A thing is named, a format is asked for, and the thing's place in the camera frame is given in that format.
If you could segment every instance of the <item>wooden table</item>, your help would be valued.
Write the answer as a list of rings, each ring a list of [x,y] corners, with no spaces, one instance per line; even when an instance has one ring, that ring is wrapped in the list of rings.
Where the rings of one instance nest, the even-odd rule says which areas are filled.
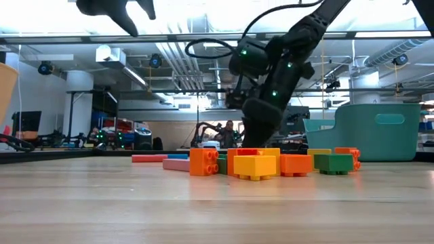
[[[434,164],[251,182],[130,161],[0,165],[0,243],[434,243]]]

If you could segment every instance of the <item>teal plastic bin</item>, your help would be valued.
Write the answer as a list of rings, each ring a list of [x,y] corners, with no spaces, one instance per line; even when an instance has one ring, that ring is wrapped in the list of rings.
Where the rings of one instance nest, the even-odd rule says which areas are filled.
[[[338,108],[335,121],[303,121],[309,148],[356,147],[360,161],[411,161],[419,116],[419,104],[354,104]]]

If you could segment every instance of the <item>pink block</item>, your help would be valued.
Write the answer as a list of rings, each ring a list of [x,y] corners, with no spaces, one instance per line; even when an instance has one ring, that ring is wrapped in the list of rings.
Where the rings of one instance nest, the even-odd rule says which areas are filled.
[[[190,160],[189,159],[164,159],[163,169],[190,172]]]
[[[132,163],[156,163],[162,162],[167,155],[132,155]]]

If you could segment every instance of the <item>green block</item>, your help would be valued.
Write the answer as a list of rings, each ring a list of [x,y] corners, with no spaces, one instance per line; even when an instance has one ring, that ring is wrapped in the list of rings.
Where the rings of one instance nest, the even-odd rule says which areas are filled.
[[[228,164],[226,162],[226,159],[217,159],[217,165],[218,165],[218,173],[219,174],[228,174]]]
[[[352,155],[314,155],[315,169],[322,174],[345,175],[353,171]]]

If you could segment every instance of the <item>yellow block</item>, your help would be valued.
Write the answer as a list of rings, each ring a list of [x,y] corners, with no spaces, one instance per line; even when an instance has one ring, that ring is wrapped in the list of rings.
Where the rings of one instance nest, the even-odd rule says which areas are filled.
[[[275,156],[276,157],[275,176],[280,176],[280,148],[258,148],[258,154],[264,156]]]
[[[314,155],[332,154],[332,149],[307,149],[307,154],[312,156],[312,168],[314,169],[314,171],[318,171],[318,169],[315,169]]]
[[[251,180],[259,180],[261,176],[276,174],[275,161],[275,156],[235,156],[233,172],[241,179],[250,176]]]

